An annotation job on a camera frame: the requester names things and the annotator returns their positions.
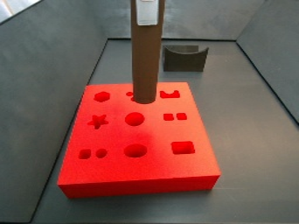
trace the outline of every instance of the cardboard tube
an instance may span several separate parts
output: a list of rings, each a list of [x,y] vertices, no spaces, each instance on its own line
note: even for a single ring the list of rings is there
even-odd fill
[[[164,23],[164,0],[159,1],[158,25],[138,25],[136,0],[131,0],[134,97],[138,103],[151,103],[156,82]]]

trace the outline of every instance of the shape sorter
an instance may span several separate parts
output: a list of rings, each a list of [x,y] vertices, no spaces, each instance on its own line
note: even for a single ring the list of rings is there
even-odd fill
[[[209,190],[218,181],[188,84],[158,83],[151,104],[132,88],[86,88],[58,183],[68,198]]]

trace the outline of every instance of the white label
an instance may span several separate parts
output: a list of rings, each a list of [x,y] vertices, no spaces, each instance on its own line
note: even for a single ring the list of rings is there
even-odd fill
[[[136,23],[139,25],[158,25],[159,0],[135,0]]]

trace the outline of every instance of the hole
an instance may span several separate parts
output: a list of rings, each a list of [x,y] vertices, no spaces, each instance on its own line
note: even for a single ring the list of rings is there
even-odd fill
[[[126,95],[127,96],[134,96],[134,92],[127,92]]]
[[[179,90],[174,90],[171,94],[167,94],[164,91],[160,91],[160,97],[163,99],[166,99],[166,98],[180,98],[180,92],[179,92]]]
[[[88,159],[91,156],[91,150],[82,150],[79,152],[79,159]]]
[[[178,120],[187,120],[187,115],[184,113],[178,113],[176,118]]]
[[[95,94],[94,100],[98,102],[106,102],[107,100],[110,100],[110,93],[100,92],[100,93]]]
[[[108,154],[108,151],[106,149],[99,149],[96,152],[98,158],[103,158]]]
[[[192,154],[195,153],[192,142],[172,142],[172,154]]]
[[[140,158],[147,153],[147,148],[139,143],[130,144],[124,153],[130,158]]]
[[[163,114],[163,119],[166,121],[172,121],[174,120],[174,114]]]
[[[106,118],[107,118],[107,115],[94,115],[92,121],[88,122],[88,125],[94,125],[95,130],[98,130],[103,124],[108,124],[108,121],[106,121]]]
[[[140,125],[144,122],[144,120],[146,117],[138,112],[134,112],[126,116],[126,123],[131,126]]]

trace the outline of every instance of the small square hole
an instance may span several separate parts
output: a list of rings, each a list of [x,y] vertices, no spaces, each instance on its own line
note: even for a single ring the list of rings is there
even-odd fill
[[[184,113],[178,113],[176,118],[178,120],[187,120],[187,115]]]
[[[174,114],[163,114],[163,119],[166,121],[172,121],[174,120]]]
[[[195,153],[194,144],[188,142],[172,142],[172,154],[192,154]]]

